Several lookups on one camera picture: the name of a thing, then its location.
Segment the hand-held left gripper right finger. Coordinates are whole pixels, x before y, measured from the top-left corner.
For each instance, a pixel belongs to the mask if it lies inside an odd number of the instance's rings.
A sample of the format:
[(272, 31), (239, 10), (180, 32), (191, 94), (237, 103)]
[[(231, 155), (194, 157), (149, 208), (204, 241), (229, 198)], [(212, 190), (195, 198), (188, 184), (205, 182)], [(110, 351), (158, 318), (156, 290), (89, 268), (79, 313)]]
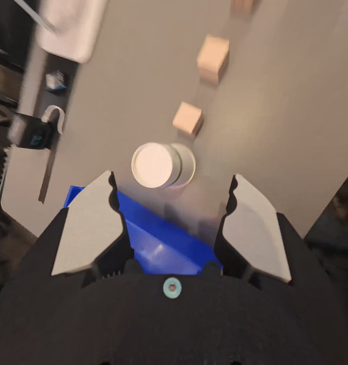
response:
[(242, 175), (231, 180), (214, 254), (222, 276), (249, 281), (256, 274), (284, 283), (292, 280), (277, 211)]

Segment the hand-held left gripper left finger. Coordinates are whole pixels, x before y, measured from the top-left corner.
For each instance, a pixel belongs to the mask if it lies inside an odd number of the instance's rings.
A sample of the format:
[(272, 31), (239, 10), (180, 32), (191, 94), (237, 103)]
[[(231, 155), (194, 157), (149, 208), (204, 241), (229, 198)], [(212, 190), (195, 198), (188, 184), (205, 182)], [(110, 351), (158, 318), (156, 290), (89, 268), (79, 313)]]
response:
[(69, 204), (51, 276), (90, 271), (122, 274), (134, 259), (114, 173), (105, 171)]

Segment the blue plastic bin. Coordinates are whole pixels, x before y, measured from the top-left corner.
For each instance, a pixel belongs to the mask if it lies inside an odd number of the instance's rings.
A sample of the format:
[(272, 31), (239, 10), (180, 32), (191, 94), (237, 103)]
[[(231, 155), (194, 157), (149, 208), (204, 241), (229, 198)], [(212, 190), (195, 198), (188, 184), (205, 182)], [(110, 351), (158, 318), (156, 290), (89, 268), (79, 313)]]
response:
[(215, 273), (218, 262), (212, 248), (121, 192), (117, 195), (135, 259), (144, 273), (199, 275), (207, 262), (205, 274)]

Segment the white cup green band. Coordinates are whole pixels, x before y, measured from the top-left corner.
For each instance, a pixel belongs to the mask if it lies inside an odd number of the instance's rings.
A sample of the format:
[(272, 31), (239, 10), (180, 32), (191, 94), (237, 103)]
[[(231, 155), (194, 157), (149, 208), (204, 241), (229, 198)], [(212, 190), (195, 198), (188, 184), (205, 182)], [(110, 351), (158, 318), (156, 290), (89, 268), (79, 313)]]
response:
[(150, 189), (181, 189), (193, 179), (196, 160), (184, 144), (149, 142), (133, 154), (131, 170), (135, 180)]

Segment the wooden cube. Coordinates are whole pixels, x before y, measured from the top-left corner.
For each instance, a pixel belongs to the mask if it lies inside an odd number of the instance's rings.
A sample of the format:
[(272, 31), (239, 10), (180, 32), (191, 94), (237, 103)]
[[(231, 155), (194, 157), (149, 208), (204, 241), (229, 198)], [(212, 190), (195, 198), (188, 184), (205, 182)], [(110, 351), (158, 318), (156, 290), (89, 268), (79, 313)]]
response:
[(185, 135), (196, 138), (204, 122), (202, 109), (186, 102), (181, 102), (172, 125)]
[(247, 16), (252, 12), (254, 0), (231, 0), (231, 13)]
[(200, 79), (217, 86), (227, 70), (230, 40), (208, 34), (196, 59)]

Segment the black charger box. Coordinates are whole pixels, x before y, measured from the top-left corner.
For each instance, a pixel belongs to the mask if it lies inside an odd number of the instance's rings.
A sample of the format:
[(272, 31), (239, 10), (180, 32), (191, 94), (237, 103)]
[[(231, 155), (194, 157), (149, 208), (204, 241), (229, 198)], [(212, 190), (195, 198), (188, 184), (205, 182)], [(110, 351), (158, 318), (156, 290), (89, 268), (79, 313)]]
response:
[(54, 126), (51, 122), (16, 113), (8, 128), (7, 139), (19, 148), (42, 150), (51, 148), (53, 135)]

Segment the small black blue device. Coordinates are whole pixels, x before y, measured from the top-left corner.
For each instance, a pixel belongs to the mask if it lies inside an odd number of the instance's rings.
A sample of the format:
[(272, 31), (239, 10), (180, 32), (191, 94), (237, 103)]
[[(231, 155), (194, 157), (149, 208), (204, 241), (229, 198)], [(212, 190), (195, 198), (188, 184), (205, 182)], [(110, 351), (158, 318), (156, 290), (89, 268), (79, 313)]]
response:
[(65, 75), (60, 70), (45, 74), (45, 89), (57, 93), (67, 89)]

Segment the instruction sheet stand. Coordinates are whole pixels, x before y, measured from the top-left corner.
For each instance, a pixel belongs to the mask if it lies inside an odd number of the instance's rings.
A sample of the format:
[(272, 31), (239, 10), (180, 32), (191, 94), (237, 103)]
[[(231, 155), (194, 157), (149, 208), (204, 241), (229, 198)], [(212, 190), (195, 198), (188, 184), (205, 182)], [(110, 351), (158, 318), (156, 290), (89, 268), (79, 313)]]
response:
[(39, 11), (15, 0), (36, 23), (36, 42), (49, 54), (79, 64), (92, 56), (107, 0), (45, 0)]

